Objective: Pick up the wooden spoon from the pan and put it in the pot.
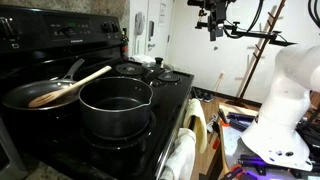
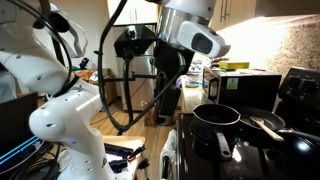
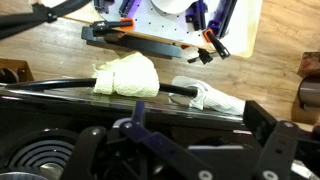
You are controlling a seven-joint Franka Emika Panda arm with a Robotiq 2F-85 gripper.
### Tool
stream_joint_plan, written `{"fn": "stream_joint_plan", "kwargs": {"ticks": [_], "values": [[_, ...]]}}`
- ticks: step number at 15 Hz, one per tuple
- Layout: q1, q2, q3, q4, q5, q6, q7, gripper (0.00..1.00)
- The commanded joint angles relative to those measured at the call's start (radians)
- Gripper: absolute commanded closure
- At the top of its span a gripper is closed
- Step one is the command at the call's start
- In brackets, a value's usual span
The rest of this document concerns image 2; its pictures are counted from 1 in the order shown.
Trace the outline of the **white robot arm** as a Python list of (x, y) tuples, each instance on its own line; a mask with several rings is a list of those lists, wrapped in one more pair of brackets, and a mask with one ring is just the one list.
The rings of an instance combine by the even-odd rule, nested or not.
[[(125, 61), (158, 41), (164, 52), (172, 55), (167, 62), (178, 60), (177, 73), (181, 74), (186, 53), (214, 58), (229, 51), (230, 46), (208, 26), (215, 0), (155, 1), (162, 5), (157, 31), (130, 25), (115, 41), (116, 53)], [(37, 28), (59, 36), (49, 20), (48, 0), (0, 0), (0, 11), (1, 64), (30, 90), (53, 97), (31, 113), (29, 127), (38, 138), (67, 148), (70, 164), (58, 180), (114, 180), (103, 135), (89, 125), (98, 111), (108, 109), (104, 81), (92, 85), (73, 76), (34, 37)]]

